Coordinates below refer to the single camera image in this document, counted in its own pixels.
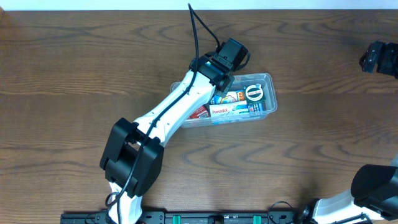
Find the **blue Cool Fever box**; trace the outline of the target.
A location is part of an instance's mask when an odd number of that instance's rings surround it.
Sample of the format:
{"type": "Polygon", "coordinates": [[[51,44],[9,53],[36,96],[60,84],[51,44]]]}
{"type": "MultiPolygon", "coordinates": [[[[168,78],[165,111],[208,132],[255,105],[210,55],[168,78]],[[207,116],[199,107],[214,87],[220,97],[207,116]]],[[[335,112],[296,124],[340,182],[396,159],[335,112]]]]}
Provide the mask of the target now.
{"type": "MultiPolygon", "coordinates": [[[[243,90],[229,91],[227,93],[226,97],[224,97],[224,98],[215,95],[210,100],[209,106],[225,104],[225,103],[234,103],[237,101],[246,101],[243,90]]],[[[244,113],[241,115],[218,116],[218,117],[212,117],[212,118],[225,118],[226,120],[249,118],[250,115],[253,115],[253,114],[259,113],[259,112],[264,112],[266,110],[265,102],[248,104],[248,109],[249,109],[248,113],[244,113]]]]}

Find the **white Panadol box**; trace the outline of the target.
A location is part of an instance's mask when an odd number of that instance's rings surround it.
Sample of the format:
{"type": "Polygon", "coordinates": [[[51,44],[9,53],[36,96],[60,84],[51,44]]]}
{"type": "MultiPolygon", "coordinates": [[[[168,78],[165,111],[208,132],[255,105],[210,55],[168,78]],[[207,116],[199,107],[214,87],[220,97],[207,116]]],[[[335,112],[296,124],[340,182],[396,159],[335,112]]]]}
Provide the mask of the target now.
{"type": "Polygon", "coordinates": [[[247,101],[237,101],[234,103],[210,105],[209,111],[211,117],[218,117],[218,116],[229,116],[229,115],[241,115],[244,113],[248,113],[249,109],[247,101]]]}

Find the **clear plastic container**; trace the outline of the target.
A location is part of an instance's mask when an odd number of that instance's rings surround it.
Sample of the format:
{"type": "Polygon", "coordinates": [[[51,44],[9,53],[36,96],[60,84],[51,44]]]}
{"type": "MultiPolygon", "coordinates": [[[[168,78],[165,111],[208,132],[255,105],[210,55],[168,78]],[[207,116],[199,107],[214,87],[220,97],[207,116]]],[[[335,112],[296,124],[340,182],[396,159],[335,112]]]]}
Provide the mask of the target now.
{"type": "MultiPolygon", "coordinates": [[[[272,78],[268,73],[236,75],[234,77],[234,83],[232,84],[229,91],[242,90],[244,86],[254,85],[257,83],[260,83],[262,85],[262,89],[264,90],[266,96],[266,101],[265,101],[266,110],[264,112],[255,113],[253,115],[250,115],[249,118],[231,119],[231,120],[226,120],[225,118],[212,118],[211,116],[201,119],[188,118],[183,122],[182,127],[195,128],[201,126],[215,126],[219,124],[238,123],[238,122],[252,121],[252,120],[266,118],[268,114],[273,113],[277,109],[277,100],[275,96],[274,85],[272,82],[272,78]]],[[[209,111],[209,102],[204,104],[204,106],[207,108],[208,111],[209,111]]]]}

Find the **green round balm box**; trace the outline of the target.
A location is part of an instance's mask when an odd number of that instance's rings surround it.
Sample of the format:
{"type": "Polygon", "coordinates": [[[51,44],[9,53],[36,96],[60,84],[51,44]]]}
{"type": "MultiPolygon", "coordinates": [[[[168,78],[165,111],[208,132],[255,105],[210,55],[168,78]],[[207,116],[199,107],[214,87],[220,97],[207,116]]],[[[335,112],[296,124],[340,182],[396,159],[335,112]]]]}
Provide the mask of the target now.
{"type": "Polygon", "coordinates": [[[265,102],[266,96],[260,83],[243,87],[243,93],[248,104],[265,102]]]}

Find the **red Panadol box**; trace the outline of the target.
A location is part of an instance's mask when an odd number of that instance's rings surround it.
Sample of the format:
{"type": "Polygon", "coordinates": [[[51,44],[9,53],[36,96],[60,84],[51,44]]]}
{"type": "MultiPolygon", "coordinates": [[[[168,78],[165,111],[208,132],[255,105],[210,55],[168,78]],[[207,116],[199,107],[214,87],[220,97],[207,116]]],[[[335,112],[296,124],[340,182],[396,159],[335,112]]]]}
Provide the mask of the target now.
{"type": "Polygon", "coordinates": [[[207,118],[209,116],[210,116],[209,111],[204,105],[202,105],[198,109],[196,109],[188,118],[201,119],[201,118],[207,118]]]}

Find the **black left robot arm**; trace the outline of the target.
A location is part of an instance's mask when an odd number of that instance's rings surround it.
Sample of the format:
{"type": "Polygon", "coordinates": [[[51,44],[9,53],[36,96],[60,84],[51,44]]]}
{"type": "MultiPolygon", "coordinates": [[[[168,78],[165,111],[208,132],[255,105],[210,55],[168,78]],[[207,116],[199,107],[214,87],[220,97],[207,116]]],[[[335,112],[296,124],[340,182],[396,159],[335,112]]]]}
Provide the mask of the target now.
{"type": "Polygon", "coordinates": [[[106,199],[111,221],[138,221],[142,196],[160,174],[166,144],[196,109],[214,95],[226,95],[240,63],[215,52],[194,59],[159,105],[133,122],[121,118],[113,125],[99,162],[112,189],[106,199]]]}

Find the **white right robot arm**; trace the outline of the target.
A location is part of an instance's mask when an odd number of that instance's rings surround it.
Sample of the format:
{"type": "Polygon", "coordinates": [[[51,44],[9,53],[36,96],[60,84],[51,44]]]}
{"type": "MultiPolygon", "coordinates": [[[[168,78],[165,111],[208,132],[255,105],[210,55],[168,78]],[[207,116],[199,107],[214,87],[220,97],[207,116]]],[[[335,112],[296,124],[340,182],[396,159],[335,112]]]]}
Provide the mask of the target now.
{"type": "MultiPolygon", "coordinates": [[[[375,41],[360,58],[362,71],[397,78],[397,44],[375,41]]],[[[366,164],[357,171],[349,190],[314,200],[297,223],[372,223],[397,219],[397,165],[366,164]]]]}

